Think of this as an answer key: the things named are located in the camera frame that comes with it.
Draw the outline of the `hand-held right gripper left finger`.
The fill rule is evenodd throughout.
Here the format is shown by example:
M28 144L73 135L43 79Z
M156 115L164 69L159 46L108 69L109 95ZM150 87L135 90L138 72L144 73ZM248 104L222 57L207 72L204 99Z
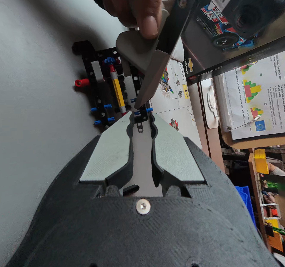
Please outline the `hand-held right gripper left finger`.
M103 132L80 178L84 184L123 188L133 176L134 113L128 112Z

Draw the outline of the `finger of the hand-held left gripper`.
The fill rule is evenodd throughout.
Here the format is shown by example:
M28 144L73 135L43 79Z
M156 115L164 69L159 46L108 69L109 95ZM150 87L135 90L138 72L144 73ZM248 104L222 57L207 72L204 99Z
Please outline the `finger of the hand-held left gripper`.
M169 59L170 55L164 51L154 51L134 105L135 109L140 109L154 96Z
M168 52L170 37L168 28L169 12L162 9L162 24L156 39L145 39L140 31L128 31L119 34L116 40L117 52L140 72L146 73L155 50Z

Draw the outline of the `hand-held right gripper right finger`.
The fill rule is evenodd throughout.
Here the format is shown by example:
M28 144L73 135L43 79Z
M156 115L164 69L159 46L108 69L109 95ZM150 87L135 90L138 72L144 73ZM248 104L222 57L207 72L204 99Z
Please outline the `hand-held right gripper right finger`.
M155 187L203 184L205 178L183 135L156 113L150 115L151 167Z

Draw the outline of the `black lego chassis assembly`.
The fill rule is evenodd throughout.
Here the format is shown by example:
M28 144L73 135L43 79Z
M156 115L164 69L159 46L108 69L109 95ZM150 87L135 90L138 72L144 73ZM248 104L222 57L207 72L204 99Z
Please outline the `black lego chassis assembly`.
M143 122L148 121L151 109L149 105L134 108L143 73L124 60L116 48L96 51L85 40L74 42L72 52L82 58L86 71L86 77L79 77L74 88L87 94L90 115L95 117L93 126L103 132L125 113L133 111L137 130L143 133Z

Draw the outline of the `lego instruction booklet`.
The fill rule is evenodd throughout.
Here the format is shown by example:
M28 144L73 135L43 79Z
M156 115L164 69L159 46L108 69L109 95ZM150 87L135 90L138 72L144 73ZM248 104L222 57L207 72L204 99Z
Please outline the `lego instruction booklet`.
M179 39L149 103L154 113L184 137L192 140L199 148L202 148L191 106L183 61L183 43Z

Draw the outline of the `black lego set box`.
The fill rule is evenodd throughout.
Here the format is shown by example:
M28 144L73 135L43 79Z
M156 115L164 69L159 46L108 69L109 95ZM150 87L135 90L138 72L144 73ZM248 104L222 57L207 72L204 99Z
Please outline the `black lego set box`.
M258 33L244 38L211 0L200 0L199 6L181 36L188 84L284 51L284 12Z

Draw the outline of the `person's left hand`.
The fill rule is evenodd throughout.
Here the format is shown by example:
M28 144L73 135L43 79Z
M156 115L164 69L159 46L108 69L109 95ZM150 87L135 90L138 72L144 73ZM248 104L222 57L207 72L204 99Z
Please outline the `person's left hand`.
M133 15L128 0L103 0L105 10L126 27L138 27L145 39L158 36L161 24L162 0L134 0L135 15Z

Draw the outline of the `brown cardboard box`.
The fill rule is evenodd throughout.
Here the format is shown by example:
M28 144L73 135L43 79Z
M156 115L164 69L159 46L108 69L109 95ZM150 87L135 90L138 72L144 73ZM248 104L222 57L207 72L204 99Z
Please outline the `brown cardboard box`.
M226 145L236 149L269 147L285 144L285 133L233 140L231 132L225 132L221 125L219 125L218 129L220 140L223 140Z

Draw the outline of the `printed instruction sheet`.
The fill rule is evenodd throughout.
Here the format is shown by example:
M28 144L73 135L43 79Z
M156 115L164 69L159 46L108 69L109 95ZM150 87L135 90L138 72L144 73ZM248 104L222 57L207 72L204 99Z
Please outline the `printed instruction sheet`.
M233 140L285 132L285 52L222 74Z

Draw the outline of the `blue plastic bin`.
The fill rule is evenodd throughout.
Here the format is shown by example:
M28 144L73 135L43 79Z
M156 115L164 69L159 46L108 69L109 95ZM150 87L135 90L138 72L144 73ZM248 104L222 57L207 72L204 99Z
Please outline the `blue plastic bin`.
M251 202L251 195L250 195L249 187L248 186L245 186L245 187L235 186L235 188L237 189L240 197L242 198L245 206L247 207L248 212L251 216L251 219L252 219L252 222L254 223L255 228L257 228L256 222L255 222L254 211L252 208L252 202Z

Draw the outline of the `yellow box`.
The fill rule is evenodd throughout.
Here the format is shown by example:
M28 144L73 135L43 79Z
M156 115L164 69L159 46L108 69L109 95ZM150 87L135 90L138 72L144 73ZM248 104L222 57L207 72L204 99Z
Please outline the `yellow box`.
M254 150L254 161L255 161L256 172L266 175L269 174L265 149Z

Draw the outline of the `wooden shelf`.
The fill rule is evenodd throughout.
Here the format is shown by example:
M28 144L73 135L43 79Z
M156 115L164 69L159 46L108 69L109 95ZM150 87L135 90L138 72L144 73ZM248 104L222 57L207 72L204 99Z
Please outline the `wooden shelf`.
M248 164L257 208L256 224L262 239L272 252L285 252L285 213L283 162L266 156L269 174L256 172L254 150L249 154Z

